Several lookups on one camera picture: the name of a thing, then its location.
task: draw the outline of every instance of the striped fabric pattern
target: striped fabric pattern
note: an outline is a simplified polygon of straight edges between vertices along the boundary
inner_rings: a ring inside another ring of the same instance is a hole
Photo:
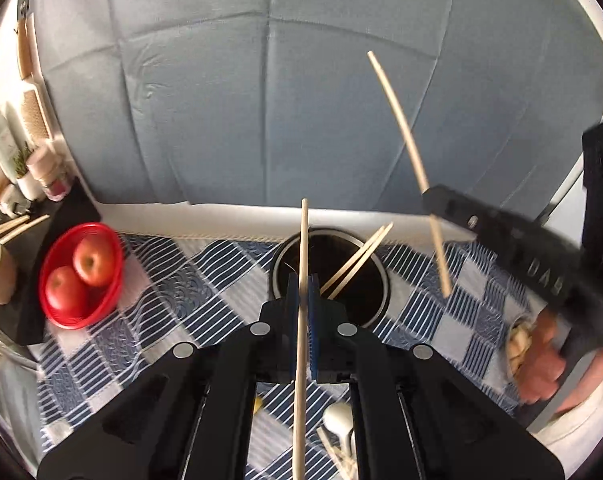
[[[277,244],[173,240],[120,235],[124,287],[117,309],[86,330],[48,326],[38,370],[42,441],[50,450],[179,341],[216,344],[254,322],[268,300],[268,268]],[[400,244],[379,256],[395,294],[373,332],[387,344],[431,343],[499,406],[517,404],[502,358],[507,324],[530,311],[530,292],[473,242],[447,243],[453,294],[444,299],[432,254]],[[258,384],[247,479],[292,477],[293,385]],[[337,471],[316,429],[324,409],[348,400],[345,384],[307,384],[306,471],[328,480]]]

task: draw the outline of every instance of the red plastic basket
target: red plastic basket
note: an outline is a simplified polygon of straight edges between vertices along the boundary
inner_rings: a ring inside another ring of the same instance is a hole
[[[108,238],[115,251],[115,277],[110,285],[88,289],[88,305],[90,314],[86,317],[62,316],[59,311],[51,308],[46,300],[46,282],[48,276],[58,267],[72,266],[72,255],[77,245],[88,235],[99,234]],[[101,223],[77,225],[57,238],[48,251],[42,270],[39,273],[39,301],[46,317],[61,328],[76,330],[96,323],[110,314],[117,305],[122,292],[122,273],[124,268],[124,250],[117,233]]]

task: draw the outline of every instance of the red apple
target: red apple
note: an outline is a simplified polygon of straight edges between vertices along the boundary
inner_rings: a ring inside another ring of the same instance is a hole
[[[115,275],[115,251],[108,238],[88,235],[72,256],[75,272],[90,286],[106,286]]]
[[[59,267],[46,281],[46,299],[64,316],[85,317],[88,310],[86,285],[71,266]]]

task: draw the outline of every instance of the silver screw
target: silver screw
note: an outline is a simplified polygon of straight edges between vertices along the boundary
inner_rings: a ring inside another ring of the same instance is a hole
[[[250,333],[252,335],[266,335],[270,332],[270,325],[262,321],[258,321],[250,325]]]
[[[342,323],[337,327],[337,332],[345,337],[350,337],[357,333],[357,327],[352,323]]]
[[[417,345],[415,348],[413,348],[413,354],[415,354],[417,359],[427,361],[433,356],[433,349],[427,345]]]
[[[193,355],[193,345],[190,343],[179,343],[173,348],[173,355],[177,359],[186,359]]]

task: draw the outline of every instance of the black bowl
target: black bowl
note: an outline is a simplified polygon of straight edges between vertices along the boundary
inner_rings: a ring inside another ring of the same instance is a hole
[[[344,231],[329,228],[309,230],[309,274],[316,274],[323,285],[355,254],[364,242]],[[291,272],[299,269],[300,236],[288,238],[273,257],[270,267],[270,294],[278,299],[288,287]],[[339,278],[329,292],[345,277]],[[390,282],[376,254],[372,254],[353,279],[335,298],[345,306],[348,320],[358,326],[375,325],[388,310]]]

